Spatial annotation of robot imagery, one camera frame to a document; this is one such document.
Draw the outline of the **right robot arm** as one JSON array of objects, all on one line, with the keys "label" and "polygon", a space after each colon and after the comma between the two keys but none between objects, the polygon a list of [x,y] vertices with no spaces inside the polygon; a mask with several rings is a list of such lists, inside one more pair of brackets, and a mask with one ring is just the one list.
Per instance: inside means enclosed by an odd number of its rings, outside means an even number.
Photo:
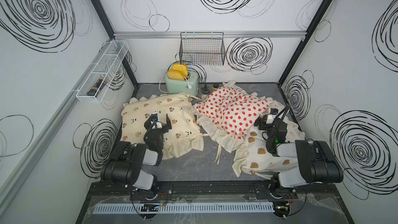
[{"label": "right robot arm", "polygon": [[292,169],[275,173],[269,184],[269,192],[273,198],[281,199],[296,187],[309,184],[341,183],[344,173],[330,147],[324,141],[296,140],[288,141],[288,124],[284,122],[285,111],[277,115],[259,117],[254,126],[266,135],[265,148],[273,157],[285,158],[283,166],[290,164],[291,159],[297,160]]}]

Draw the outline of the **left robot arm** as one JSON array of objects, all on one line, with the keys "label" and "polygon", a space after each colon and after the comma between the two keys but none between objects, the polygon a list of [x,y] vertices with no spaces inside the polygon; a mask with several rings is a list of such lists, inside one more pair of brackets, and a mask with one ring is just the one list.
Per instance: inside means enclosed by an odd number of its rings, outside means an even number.
[{"label": "left robot arm", "polygon": [[155,175],[142,170],[143,165],[159,166],[163,159],[164,134],[172,129],[169,116],[165,122],[153,113],[144,123],[144,143],[131,144],[126,141],[118,143],[116,148],[101,169],[102,181],[133,187],[148,200],[158,195],[158,180]]}]

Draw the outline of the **mint green toaster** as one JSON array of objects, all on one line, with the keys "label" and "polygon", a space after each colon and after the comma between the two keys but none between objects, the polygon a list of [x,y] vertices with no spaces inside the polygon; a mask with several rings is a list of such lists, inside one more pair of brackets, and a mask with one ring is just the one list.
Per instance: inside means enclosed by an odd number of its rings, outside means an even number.
[{"label": "mint green toaster", "polygon": [[199,75],[195,71],[189,71],[188,80],[171,80],[167,76],[165,84],[169,94],[186,93],[196,96],[199,92]]}]

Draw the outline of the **cream bear print pillow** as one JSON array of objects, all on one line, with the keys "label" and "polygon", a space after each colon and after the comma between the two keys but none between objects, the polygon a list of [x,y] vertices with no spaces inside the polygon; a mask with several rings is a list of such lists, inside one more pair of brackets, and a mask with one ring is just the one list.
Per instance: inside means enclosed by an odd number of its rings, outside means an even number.
[{"label": "cream bear print pillow", "polygon": [[[265,98],[271,102],[270,108],[276,108],[282,111],[285,107],[280,102],[271,97]],[[299,130],[299,125],[290,121],[288,117],[284,118],[287,124],[286,141],[294,142],[296,140],[304,140],[305,133]],[[266,173],[281,172],[298,167],[297,158],[286,156],[273,156],[266,148],[266,140],[262,136],[263,131],[250,125],[245,132],[244,144],[236,150],[232,169],[237,177],[242,173],[247,173],[259,177],[269,177]]]}]

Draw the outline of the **front yellow toast slice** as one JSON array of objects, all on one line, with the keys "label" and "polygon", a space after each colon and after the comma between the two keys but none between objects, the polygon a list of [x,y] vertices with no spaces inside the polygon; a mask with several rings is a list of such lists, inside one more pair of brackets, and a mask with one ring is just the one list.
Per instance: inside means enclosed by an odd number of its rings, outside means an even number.
[{"label": "front yellow toast slice", "polygon": [[174,70],[168,71],[167,72],[167,77],[169,79],[171,79],[171,80],[182,80],[182,81],[185,81],[185,79],[186,79],[185,76],[181,72],[174,71]]}]

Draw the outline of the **yellow toast slice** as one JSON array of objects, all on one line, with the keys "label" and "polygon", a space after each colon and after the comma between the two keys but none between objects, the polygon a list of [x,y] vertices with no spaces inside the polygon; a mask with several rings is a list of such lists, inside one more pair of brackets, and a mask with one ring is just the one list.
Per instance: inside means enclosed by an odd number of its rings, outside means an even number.
[{"label": "yellow toast slice", "polygon": [[185,64],[176,63],[172,66],[172,70],[180,72],[184,77],[189,76],[188,68]]},{"label": "yellow toast slice", "polygon": [[182,81],[185,81],[185,79],[186,79],[185,76],[181,72],[174,71],[174,70],[168,71],[167,72],[167,77],[169,79],[171,79],[171,80],[182,80]]}]

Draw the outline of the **black lid spice jar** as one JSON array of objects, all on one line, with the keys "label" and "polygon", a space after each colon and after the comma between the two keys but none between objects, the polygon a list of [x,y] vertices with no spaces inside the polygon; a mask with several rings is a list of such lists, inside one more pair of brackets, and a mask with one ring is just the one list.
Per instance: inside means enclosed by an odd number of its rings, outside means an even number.
[{"label": "black lid spice jar", "polygon": [[210,89],[207,85],[204,85],[203,88],[201,88],[201,99],[204,100],[208,97],[210,94]]}]

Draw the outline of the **rear yellow toast slice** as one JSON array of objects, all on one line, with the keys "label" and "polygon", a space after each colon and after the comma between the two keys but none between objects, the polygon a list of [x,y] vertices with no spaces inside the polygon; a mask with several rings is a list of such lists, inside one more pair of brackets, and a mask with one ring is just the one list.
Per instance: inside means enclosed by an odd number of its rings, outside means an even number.
[{"label": "rear yellow toast slice", "polygon": [[172,70],[180,72],[184,77],[189,76],[188,68],[185,64],[176,63],[172,66]]}]

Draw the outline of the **yellow spice jar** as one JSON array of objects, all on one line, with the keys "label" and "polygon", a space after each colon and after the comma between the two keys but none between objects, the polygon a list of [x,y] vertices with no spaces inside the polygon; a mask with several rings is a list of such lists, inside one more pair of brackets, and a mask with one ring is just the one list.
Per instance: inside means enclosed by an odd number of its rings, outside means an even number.
[{"label": "yellow spice jar", "polygon": [[216,91],[216,90],[218,90],[219,89],[219,84],[213,84],[212,85],[212,90],[213,91]]}]

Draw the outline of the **dark item in shelf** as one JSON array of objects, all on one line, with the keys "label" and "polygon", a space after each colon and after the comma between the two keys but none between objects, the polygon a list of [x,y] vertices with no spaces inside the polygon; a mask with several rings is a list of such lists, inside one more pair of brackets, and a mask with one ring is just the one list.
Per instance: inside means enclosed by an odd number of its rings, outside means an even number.
[{"label": "dark item in shelf", "polygon": [[104,78],[98,79],[92,88],[86,93],[87,96],[97,96],[100,91],[106,86],[107,82]]}]

